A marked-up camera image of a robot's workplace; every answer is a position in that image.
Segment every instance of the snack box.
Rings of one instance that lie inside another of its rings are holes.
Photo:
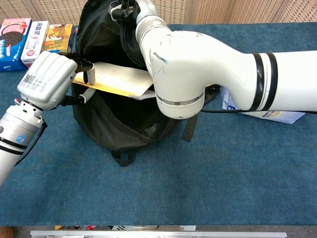
[[[31,18],[3,20],[0,28],[0,71],[27,69],[20,58],[31,23]]]
[[[33,21],[21,55],[21,61],[29,68],[42,51],[49,29],[48,21]]]
[[[55,53],[69,52],[73,47],[74,36],[73,24],[50,25],[42,50]]]

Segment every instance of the white paper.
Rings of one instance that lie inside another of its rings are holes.
[[[141,96],[134,96],[134,95],[129,95],[130,98],[134,98],[136,100],[144,100],[147,98],[155,98],[155,92],[151,90],[147,90],[144,94]]]
[[[153,84],[149,72],[140,69],[97,62],[95,63],[95,72],[95,86],[109,87],[110,91],[122,91],[122,94],[128,96],[140,97]],[[83,78],[82,72],[77,74],[75,80],[80,81],[78,78]]]

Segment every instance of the black stripe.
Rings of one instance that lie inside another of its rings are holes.
[[[6,151],[6,152],[9,152],[9,153],[11,153],[11,154],[15,154],[15,155],[22,155],[22,154],[23,154],[23,152],[24,152],[24,151],[11,150],[11,149],[6,148],[6,147],[1,146],[1,145],[0,145],[0,150],[4,150],[4,151]]]
[[[275,55],[273,53],[267,53],[269,57],[269,62],[271,64],[271,85],[269,88],[269,93],[267,97],[266,104],[263,108],[263,111],[269,110],[272,106],[272,103],[275,98],[276,90],[277,90],[277,79],[278,79],[278,70],[277,70],[277,62]]]
[[[257,89],[253,99],[253,104],[249,110],[255,111],[261,103],[263,92],[264,92],[264,67],[263,61],[259,54],[253,54],[257,65]]]
[[[0,136],[0,141],[1,141],[1,142],[4,142],[5,144],[8,144],[8,145],[14,146],[14,147],[16,147],[16,148],[19,148],[19,149],[25,150],[26,148],[28,148],[28,147],[25,146],[25,145],[20,145],[20,144],[18,144],[18,143],[13,142],[13,141],[4,139],[4,138],[1,137],[1,136]]]
[[[25,103],[27,103],[27,104],[30,104],[32,107],[37,108],[37,109],[40,110],[41,112],[43,111],[42,108],[39,108],[38,106],[34,105],[33,103],[30,103],[29,101],[26,101],[26,100],[24,100],[24,99],[22,99],[22,101],[25,102]]]

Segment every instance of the blue box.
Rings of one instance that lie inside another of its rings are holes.
[[[31,23],[31,18],[3,21],[0,28],[0,71],[27,70],[20,58]]]

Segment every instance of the blue label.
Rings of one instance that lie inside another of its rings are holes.
[[[228,106],[227,107],[227,110],[235,110],[236,108],[235,107],[233,107],[233,106]]]
[[[20,135],[16,138],[16,142],[18,142],[18,143],[23,143],[24,141],[25,141],[24,135]]]
[[[0,40],[0,59],[3,59],[4,58],[4,43],[5,43],[5,40]]]

